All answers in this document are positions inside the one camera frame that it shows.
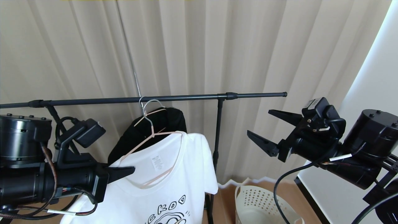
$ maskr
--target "black garment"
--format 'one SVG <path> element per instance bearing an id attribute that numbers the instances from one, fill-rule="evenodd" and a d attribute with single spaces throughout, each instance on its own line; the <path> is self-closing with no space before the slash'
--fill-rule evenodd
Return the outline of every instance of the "black garment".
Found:
<path id="1" fill-rule="evenodd" d="M 151 135 L 152 130 L 150 128 L 150 123 L 145 118 L 140 123 L 138 123 L 137 126 L 134 127 L 134 125 L 141 118 L 142 116 L 135 119 L 131 123 L 129 128 L 123 133 L 122 137 L 120 137 L 116 146 L 113 148 L 113 150 L 108 156 L 109 165 L 114 163 L 116 160 L 120 159 L 120 157 L 126 155 L 129 151 L 131 151 L 134 147 L 136 147 L 139 143 L 143 142 L 149 135 Z M 162 110 L 154 114 L 149 114 L 148 118 L 153 123 L 155 133 L 158 133 L 163 128 L 165 129 L 162 132 L 175 132 L 175 131 L 187 132 L 187 126 L 185 124 L 184 114 L 179 109 L 166 108 L 166 110 Z M 163 140 L 167 136 L 168 135 L 160 135 L 151 138 L 150 140 L 145 142 L 142 146 L 140 146 L 135 152 L 143 150 Z"/>

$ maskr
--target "white wall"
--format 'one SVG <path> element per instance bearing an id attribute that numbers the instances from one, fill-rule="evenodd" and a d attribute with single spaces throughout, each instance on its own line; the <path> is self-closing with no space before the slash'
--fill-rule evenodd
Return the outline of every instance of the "white wall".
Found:
<path id="1" fill-rule="evenodd" d="M 369 55 L 339 110 L 340 116 L 347 120 L 343 138 L 364 109 L 398 115 L 397 95 L 398 1 L 393 1 Z M 368 205 L 362 198 L 374 186 L 364 191 L 319 168 L 303 170 L 299 178 L 333 224 L 351 223 Z M 377 224 L 381 221 L 373 211 L 362 223 Z"/>

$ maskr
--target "white zip tie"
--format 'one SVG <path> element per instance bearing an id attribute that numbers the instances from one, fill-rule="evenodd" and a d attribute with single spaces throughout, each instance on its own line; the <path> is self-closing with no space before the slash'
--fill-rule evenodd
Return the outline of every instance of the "white zip tie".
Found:
<path id="1" fill-rule="evenodd" d="M 341 156 L 336 156 L 333 158 L 330 158 L 330 161 L 336 161 L 336 160 L 340 160 L 340 159 L 346 159 L 346 158 L 350 158 L 352 156 L 352 154 L 345 154 L 345 155 L 341 155 Z"/>
<path id="2" fill-rule="evenodd" d="M 52 209 L 48 209 L 47 210 L 48 213 L 55 213 L 55 214 L 65 214 L 65 215 L 76 215 L 76 212 L 68 212 L 68 211 L 57 211 L 57 210 L 52 210 Z"/>

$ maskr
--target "clothing tag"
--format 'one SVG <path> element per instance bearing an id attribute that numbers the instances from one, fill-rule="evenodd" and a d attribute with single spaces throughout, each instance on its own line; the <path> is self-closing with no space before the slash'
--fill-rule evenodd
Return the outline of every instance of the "clothing tag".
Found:
<path id="1" fill-rule="evenodd" d="M 158 154 L 155 154 L 151 157 L 152 165 L 156 171 L 160 171 L 163 169 L 163 161 Z"/>

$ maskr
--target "white sticker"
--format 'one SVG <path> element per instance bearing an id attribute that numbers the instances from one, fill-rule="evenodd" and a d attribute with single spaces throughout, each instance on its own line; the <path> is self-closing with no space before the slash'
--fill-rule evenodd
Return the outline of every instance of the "white sticker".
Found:
<path id="1" fill-rule="evenodd" d="M 159 171 L 163 169 L 163 161 L 158 154 L 153 155 L 151 161 L 155 170 Z"/>
<path id="2" fill-rule="evenodd" d="M 320 98 L 316 98 L 311 105 L 308 107 L 309 110 L 315 109 L 315 106 L 319 103 L 319 101 L 322 99 L 322 97 Z"/>
<path id="3" fill-rule="evenodd" d="M 314 101 L 314 100 L 310 100 L 310 101 L 308 101 L 308 103 L 307 103 L 307 104 L 306 104 L 306 105 L 305 105 L 303 108 L 307 108 L 307 107 L 309 107 L 313 101 Z"/>

